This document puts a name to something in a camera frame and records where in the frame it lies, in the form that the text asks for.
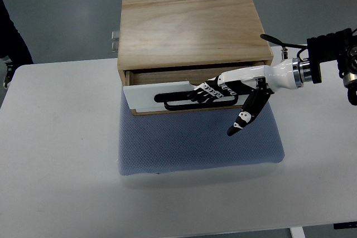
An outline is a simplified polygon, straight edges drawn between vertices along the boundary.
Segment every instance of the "drawer front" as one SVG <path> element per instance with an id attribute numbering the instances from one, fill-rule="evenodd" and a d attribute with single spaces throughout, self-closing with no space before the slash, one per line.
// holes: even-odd
<path id="1" fill-rule="evenodd" d="M 154 100 L 154 97 L 157 94 L 190 91 L 192 89 L 194 89 L 194 86 L 191 85 L 188 81 L 123 87 L 129 108 L 135 110 L 135 112 L 139 115 L 140 113 L 160 113 L 161 111 L 167 111 L 163 103 L 157 103 Z M 243 105 L 246 99 L 247 96 L 240 96 L 236 106 Z M 175 106 L 195 103 L 189 100 L 170 102 L 171 105 Z"/>

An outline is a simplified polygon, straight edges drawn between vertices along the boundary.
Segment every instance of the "gray floor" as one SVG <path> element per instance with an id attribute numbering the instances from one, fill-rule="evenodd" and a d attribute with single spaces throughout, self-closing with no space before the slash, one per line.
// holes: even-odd
<path id="1" fill-rule="evenodd" d="M 286 42 L 305 43 L 309 37 L 357 28 L 357 0 L 253 1 L 265 32 Z M 4 2 L 36 64 L 116 57 L 110 52 L 110 34 L 119 28 L 121 0 Z M 5 72 L 5 66 L 0 65 L 0 76 Z M 0 89 L 0 104 L 5 94 L 6 91 Z M 355 229 L 335 231 L 332 225 L 305 227 L 304 230 L 307 238 L 357 237 Z M 274 230 L 207 237 L 291 236 L 288 230 Z"/>

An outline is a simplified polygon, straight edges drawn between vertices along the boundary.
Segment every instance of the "white robotic hand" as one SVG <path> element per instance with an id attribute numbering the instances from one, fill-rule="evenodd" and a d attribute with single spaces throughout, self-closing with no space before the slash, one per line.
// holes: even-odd
<path id="1" fill-rule="evenodd" d="M 249 95 L 228 129 L 227 135 L 232 136 L 256 119 L 279 88 L 300 87 L 299 59 L 287 59 L 274 67 L 261 65 L 224 72 L 194 88 L 187 97 L 198 103 L 212 103 L 227 96 Z"/>
<path id="2" fill-rule="evenodd" d="M 191 101 L 198 103 L 210 103 L 222 97 L 246 95 L 251 92 L 250 86 L 244 85 L 240 80 L 223 82 L 223 76 L 216 76 L 195 87 L 188 94 Z"/>

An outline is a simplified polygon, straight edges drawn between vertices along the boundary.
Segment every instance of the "black cable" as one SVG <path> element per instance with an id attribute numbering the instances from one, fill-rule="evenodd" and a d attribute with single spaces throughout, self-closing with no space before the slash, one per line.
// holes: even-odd
<path id="1" fill-rule="evenodd" d="M 293 47 L 293 48 L 307 48 L 307 46 L 303 46 L 303 45 L 295 45 L 295 44 L 289 44 L 289 43 L 283 43 L 282 41 L 280 41 L 279 39 L 270 36 L 270 35 L 266 35 L 265 33 L 261 34 L 260 37 L 270 43 L 273 43 L 275 45 L 278 46 L 282 46 L 282 47 Z"/>
<path id="2" fill-rule="evenodd" d="M 296 55 L 301 61 L 303 61 L 303 59 L 300 58 L 300 54 L 305 50 L 307 50 L 307 47 L 300 49 L 299 52 Z"/>

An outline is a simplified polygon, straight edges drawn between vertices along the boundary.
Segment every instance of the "blue foam pad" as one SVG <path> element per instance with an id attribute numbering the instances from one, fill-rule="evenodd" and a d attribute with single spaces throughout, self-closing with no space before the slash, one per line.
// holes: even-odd
<path id="1" fill-rule="evenodd" d="M 121 175 L 282 161 L 284 150 L 269 103 L 254 122 L 229 137 L 226 131 L 239 111 L 134 116 L 122 94 Z"/>

